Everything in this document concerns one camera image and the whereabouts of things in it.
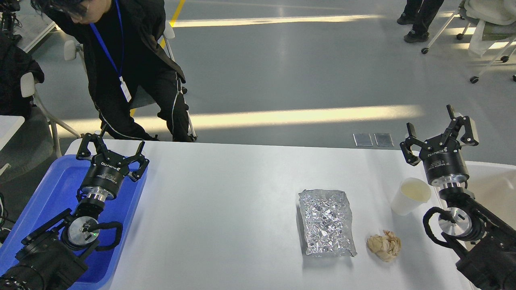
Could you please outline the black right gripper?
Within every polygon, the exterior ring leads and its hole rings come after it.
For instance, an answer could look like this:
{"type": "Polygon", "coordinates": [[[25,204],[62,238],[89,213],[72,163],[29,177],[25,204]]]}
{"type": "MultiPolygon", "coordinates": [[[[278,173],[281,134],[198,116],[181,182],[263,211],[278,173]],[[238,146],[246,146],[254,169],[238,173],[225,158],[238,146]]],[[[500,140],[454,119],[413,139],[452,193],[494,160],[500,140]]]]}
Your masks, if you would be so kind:
{"type": "Polygon", "coordinates": [[[425,143],[418,140],[414,125],[406,123],[408,137],[400,143],[402,154],[407,164],[416,166],[421,160],[424,166],[427,183],[431,186],[442,187],[445,183],[464,183],[470,175],[460,150],[458,135],[464,129],[460,142],[467,146],[479,145],[479,135],[475,121],[469,116],[455,116],[454,108],[446,105],[451,119],[441,137],[427,139],[425,143]],[[419,157],[414,155],[412,146],[421,148],[419,157]]]}

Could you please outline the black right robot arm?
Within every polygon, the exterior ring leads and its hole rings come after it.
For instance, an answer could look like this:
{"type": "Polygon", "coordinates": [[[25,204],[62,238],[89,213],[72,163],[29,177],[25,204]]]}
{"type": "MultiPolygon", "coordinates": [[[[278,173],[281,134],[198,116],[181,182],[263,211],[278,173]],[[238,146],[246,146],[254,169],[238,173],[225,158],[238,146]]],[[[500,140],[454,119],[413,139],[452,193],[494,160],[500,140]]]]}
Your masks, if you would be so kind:
{"type": "Polygon", "coordinates": [[[479,145],[475,123],[456,116],[447,105],[450,124],[442,134],[418,140],[412,123],[400,143],[406,163],[423,163],[427,183],[438,189],[446,207],[432,207],[423,216],[426,235],[459,257],[456,268],[481,290],[516,288],[516,233],[466,192],[470,177],[461,154],[463,146],[479,145]]]}

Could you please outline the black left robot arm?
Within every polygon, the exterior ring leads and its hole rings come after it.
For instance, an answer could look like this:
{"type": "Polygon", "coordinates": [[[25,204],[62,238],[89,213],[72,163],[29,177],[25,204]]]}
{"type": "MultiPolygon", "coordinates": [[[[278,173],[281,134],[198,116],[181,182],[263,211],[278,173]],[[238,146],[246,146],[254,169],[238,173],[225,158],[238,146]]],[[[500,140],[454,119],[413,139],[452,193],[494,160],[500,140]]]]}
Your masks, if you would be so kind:
{"type": "Polygon", "coordinates": [[[93,290],[111,278],[146,179],[142,141],[132,156],[86,134],[63,156],[1,248],[2,290],[93,290]]]}

